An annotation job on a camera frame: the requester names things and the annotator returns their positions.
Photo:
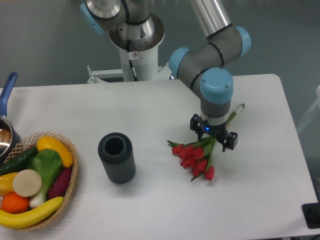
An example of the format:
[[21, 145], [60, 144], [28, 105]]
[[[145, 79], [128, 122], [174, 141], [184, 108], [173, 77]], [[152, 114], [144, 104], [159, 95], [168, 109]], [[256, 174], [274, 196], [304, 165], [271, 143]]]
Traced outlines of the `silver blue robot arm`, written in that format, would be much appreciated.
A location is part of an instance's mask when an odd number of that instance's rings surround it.
[[[199, 138], [214, 137], [224, 150], [233, 150], [238, 141], [227, 131], [227, 114], [234, 92], [233, 76], [224, 69], [251, 48], [251, 37], [235, 27], [220, 0], [193, 0], [191, 6], [206, 37], [197, 51], [175, 50], [168, 67], [200, 99], [200, 114], [190, 120], [190, 129]], [[98, 34], [107, 32], [118, 48], [123, 79], [126, 82], [158, 78], [158, 46], [165, 28], [150, 10], [147, 0], [85, 0], [80, 10]]]

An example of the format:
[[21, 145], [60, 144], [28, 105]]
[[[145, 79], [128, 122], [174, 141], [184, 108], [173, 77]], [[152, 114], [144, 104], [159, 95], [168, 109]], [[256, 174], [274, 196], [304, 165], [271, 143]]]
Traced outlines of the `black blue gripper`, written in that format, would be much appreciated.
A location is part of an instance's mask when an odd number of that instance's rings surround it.
[[225, 122], [219, 125], [210, 124], [209, 121], [203, 120], [199, 115], [194, 114], [190, 119], [190, 129], [197, 134], [197, 139], [202, 139], [204, 134], [212, 136], [222, 145], [222, 151], [227, 149], [234, 150], [238, 143], [238, 133], [228, 132], [227, 123]]

